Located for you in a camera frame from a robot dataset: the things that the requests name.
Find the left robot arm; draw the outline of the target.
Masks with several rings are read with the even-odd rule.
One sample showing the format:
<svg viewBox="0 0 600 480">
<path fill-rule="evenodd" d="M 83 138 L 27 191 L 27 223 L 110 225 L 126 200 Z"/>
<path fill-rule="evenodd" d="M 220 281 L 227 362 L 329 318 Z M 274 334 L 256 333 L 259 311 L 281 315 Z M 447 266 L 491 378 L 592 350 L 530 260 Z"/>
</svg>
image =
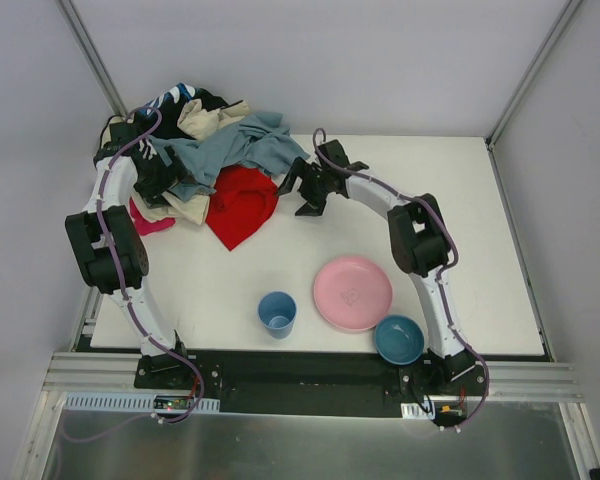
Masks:
<svg viewBox="0 0 600 480">
<path fill-rule="evenodd" d="M 161 313 L 148 285 L 149 259 L 130 213 L 132 195 L 150 203 L 186 176 L 178 154 L 155 152 L 131 122 L 107 126 L 94 157 L 96 181 L 86 206 L 65 219 L 84 282 L 122 311 L 148 357 L 183 358 L 184 346 Z"/>
</svg>

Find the black printed cloth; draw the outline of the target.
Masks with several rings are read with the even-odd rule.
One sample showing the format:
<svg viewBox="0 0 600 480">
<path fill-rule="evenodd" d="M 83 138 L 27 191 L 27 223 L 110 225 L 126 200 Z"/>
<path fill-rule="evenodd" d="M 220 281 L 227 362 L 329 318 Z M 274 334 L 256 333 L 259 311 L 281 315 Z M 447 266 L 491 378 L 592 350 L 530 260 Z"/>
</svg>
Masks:
<svg viewBox="0 0 600 480">
<path fill-rule="evenodd" d="M 149 106 L 157 108 L 162 116 L 162 120 L 157 129 L 152 133 L 153 137 L 171 140 L 187 139 L 192 137 L 183 132 L 177 122 L 184 106 L 192 101 L 200 100 L 201 106 L 206 110 L 214 110 L 220 107 L 228 107 L 229 104 L 220 96 L 210 93 L 204 88 L 192 87 L 184 83 L 178 83 L 167 92 L 163 93 L 154 100 L 151 100 L 144 108 L 133 115 L 133 124 L 138 133 L 145 133 L 149 130 L 157 119 L 156 112 L 149 109 Z"/>
</svg>

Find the red cloth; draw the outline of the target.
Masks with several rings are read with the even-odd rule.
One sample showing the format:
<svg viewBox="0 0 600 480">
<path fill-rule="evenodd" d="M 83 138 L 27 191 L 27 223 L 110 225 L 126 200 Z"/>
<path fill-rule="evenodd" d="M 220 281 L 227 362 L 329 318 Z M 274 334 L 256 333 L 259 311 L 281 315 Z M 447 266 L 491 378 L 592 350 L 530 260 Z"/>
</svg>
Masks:
<svg viewBox="0 0 600 480">
<path fill-rule="evenodd" d="M 210 197 L 206 224 L 228 251 L 247 240 L 273 215 L 277 186 L 257 169 L 223 168 Z"/>
</svg>

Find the grey-blue cloth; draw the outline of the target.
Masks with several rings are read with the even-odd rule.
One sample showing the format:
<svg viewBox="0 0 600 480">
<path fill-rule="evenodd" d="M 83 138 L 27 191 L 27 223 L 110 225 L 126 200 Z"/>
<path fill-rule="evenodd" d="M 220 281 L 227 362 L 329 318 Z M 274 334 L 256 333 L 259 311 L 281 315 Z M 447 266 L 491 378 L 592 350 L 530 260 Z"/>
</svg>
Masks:
<svg viewBox="0 0 600 480">
<path fill-rule="evenodd" d="M 268 176 L 287 173 L 292 163 L 309 154 L 290 136 L 290 127 L 283 115 L 257 112 L 232 123 L 198 141 L 185 138 L 150 138 L 154 150 L 168 161 L 167 149 L 172 148 L 187 170 L 187 178 L 170 189 L 183 201 L 195 195 L 211 195 L 222 169 L 241 165 Z"/>
</svg>

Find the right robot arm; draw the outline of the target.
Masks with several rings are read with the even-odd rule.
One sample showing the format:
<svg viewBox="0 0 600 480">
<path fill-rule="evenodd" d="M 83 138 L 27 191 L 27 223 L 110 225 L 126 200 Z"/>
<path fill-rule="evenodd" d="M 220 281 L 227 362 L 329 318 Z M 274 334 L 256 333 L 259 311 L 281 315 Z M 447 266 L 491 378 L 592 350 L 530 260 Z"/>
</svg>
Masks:
<svg viewBox="0 0 600 480">
<path fill-rule="evenodd" d="M 362 162 L 350 162 L 337 140 L 315 147 L 317 160 L 296 158 L 278 195 L 299 183 L 305 203 L 298 216 L 323 214 L 328 196 L 339 194 L 368 207 L 384 220 L 398 268 L 413 282 L 428 330 L 428 352 L 441 378 L 451 383 L 471 371 L 478 357 L 460 333 L 449 286 L 449 270 L 458 263 L 458 250 L 431 194 L 409 196 L 379 179 Z"/>
</svg>

